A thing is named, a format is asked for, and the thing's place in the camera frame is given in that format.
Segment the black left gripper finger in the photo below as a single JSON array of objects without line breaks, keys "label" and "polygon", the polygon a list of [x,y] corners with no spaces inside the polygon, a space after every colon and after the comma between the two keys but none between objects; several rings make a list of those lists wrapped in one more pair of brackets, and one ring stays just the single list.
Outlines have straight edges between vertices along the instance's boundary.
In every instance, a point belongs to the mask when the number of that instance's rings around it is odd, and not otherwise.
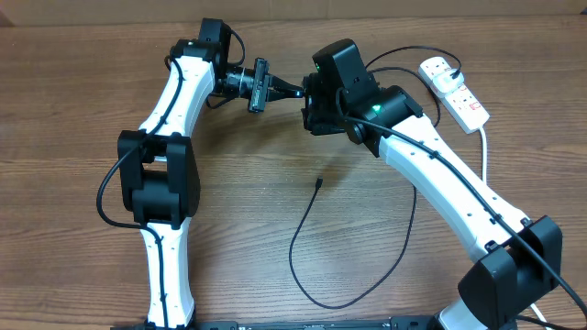
[{"label": "black left gripper finger", "polygon": [[303,94],[304,89],[301,86],[291,84],[283,79],[273,76],[271,79],[271,86],[274,91],[281,94]]},{"label": "black left gripper finger", "polygon": [[267,94],[267,101],[274,102],[283,99],[299,99],[304,97],[304,92],[299,90],[270,90]]}]

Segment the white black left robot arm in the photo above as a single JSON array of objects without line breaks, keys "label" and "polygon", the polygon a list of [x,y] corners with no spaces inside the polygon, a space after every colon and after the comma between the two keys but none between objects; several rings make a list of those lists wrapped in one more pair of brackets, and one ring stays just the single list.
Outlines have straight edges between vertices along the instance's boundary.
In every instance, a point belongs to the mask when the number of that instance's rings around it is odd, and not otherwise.
[{"label": "white black left robot arm", "polygon": [[238,34],[223,20],[205,18],[197,38],[181,39],[164,62],[169,79],[150,116],[117,140],[118,160],[96,196],[102,219],[103,196],[114,174],[120,175],[125,208],[133,214],[129,229],[143,236],[148,256],[150,309],[142,329],[193,329],[195,300],[189,283],[188,232],[200,200],[201,185],[192,134],[211,96],[221,104],[248,100],[260,113],[268,102],[301,98],[301,87],[269,73],[269,63],[255,60],[251,69],[228,59]]}]

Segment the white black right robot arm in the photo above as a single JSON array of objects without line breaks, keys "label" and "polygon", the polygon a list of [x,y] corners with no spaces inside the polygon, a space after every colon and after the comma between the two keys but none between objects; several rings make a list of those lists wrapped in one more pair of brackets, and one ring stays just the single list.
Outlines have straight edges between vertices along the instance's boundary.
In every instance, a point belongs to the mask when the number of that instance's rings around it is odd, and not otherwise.
[{"label": "white black right robot arm", "polygon": [[495,193],[442,140],[422,107],[397,85],[382,88],[354,41],[313,57],[304,79],[305,128],[345,132],[400,171],[449,224],[472,267],[457,301],[433,319],[436,329],[513,329],[526,309],[557,288],[563,235],[549,217],[528,217]]}]

